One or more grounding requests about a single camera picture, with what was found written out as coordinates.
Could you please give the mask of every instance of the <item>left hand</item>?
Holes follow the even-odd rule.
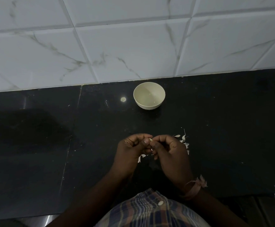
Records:
[[[117,145],[117,153],[111,171],[121,179],[126,179],[132,175],[138,164],[139,156],[149,152],[147,149],[151,149],[149,138],[152,138],[152,135],[135,134],[120,141]]]

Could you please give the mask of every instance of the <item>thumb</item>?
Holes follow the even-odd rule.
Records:
[[[160,157],[161,160],[170,157],[169,152],[159,142],[157,142],[157,141],[151,141],[150,142],[150,146],[152,146],[152,149],[154,149],[154,150],[157,151],[158,156]]]
[[[149,143],[150,143],[150,139],[144,138],[142,141],[140,141],[138,143],[138,145],[134,146],[132,148],[132,150],[140,153],[142,150],[144,150],[149,145]]]

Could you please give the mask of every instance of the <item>right hand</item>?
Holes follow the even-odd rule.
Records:
[[[176,187],[185,193],[186,183],[193,180],[185,144],[170,135],[159,135],[152,140],[150,146],[155,159],[160,158],[163,172]]]

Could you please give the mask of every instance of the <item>plaid shirt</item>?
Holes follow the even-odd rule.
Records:
[[[96,226],[207,227],[193,210],[148,189],[110,210]]]

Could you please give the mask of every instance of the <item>bowl rim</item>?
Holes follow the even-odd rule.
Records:
[[[137,85],[137,86],[135,87],[135,89],[134,89],[134,91],[133,91],[133,98],[134,98],[134,99],[135,99],[135,90],[137,89],[137,87],[138,87],[138,86],[140,86],[140,85],[142,85],[142,84],[145,84],[145,83],[152,83],[152,84],[157,84],[158,86],[160,86],[160,87],[162,88],[162,90],[164,91],[164,93],[165,93],[165,95],[164,95],[164,98],[163,98],[162,102],[165,100],[165,97],[166,97],[166,92],[165,92],[165,89],[164,89],[161,85],[159,85],[158,83],[155,83],[155,82],[149,82],[149,81],[144,82],[144,83],[141,83],[141,84],[139,84],[139,85]],[[138,103],[138,104],[142,105],[143,107],[155,107],[155,106],[158,106],[158,105],[162,104],[162,102],[160,102],[160,103],[158,103],[158,104],[156,104],[156,105],[153,105],[153,106],[145,106],[145,105],[143,105],[143,104],[139,103],[136,99],[135,99],[135,101],[136,101],[136,103]]]

